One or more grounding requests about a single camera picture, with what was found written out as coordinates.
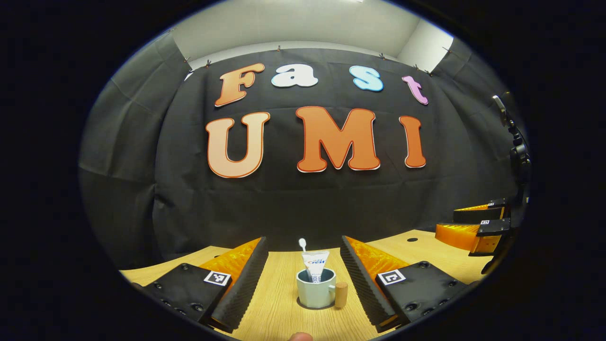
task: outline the pink letter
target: pink letter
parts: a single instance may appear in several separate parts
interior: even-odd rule
[[[411,76],[402,77],[402,80],[408,83],[408,87],[410,88],[410,91],[413,92],[413,96],[417,99],[417,101],[426,106],[428,101],[425,97],[423,97],[423,95],[421,95],[421,92],[419,91],[419,89],[421,89],[421,85],[415,82]]]

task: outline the blue letter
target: blue letter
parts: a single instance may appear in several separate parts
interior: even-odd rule
[[[381,91],[383,82],[379,79],[381,75],[377,70],[366,66],[352,66],[349,73],[354,76],[353,84],[362,90]]]

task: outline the orange letter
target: orange letter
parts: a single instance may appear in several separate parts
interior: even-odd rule
[[[246,91],[240,91],[240,84],[244,84],[245,87],[251,87],[255,82],[255,74],[251,71],[261,72],[263,70],[265,70],[265,65],[258,62],[257,64],[222,75],[220,77],[223,80],[221,97],[215,101],[215,106],[222,107],[243,99],[246,96]]]
[[[327,162],[320,156],[320,144],[337,169],[341,169],[353,144],[353,155],[347,163],[355,171],[377,169],[381,161],[375,154],[373,121],[375,113],[365,109],[353,109],[347,115],[343,129],[339,129],[323,107],[302,107],[296,112],[303,120],[305,151],[299,161],[299,171],[322,172]]]
[[[421,122],[414,117],[400,116],[400,123],[404,126],[406,134],[406,148],[408,154],[406,156],[406,166],[408,168],[420,168],[425,166],[425,157],[421,150],[421,136],[419,129]]]
[[[263,160],[263,126],[269,121],[269,113],[255,112],[242,117],[247,128],[246,156],[232,161],[227,156],[227,135],[234,120],[221,118],[206,125],[208,132],[208,165],[220,177],[243,178],[259,168]]]

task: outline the toothbrush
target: toothbrush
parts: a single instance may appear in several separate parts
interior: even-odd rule
[[[303,252],[307,252],[307,251],[305,251],[305,247],[307,246],[305,239],[303,239],[303,238],[299,239],[299,246],[303,248]]]

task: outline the mug handle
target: mug handle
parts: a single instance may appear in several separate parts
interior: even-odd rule
[[[339,282],[335,285],[329,285],[328,290],[335,293],[335,307],[343,308],[347,303],[347,283]]]

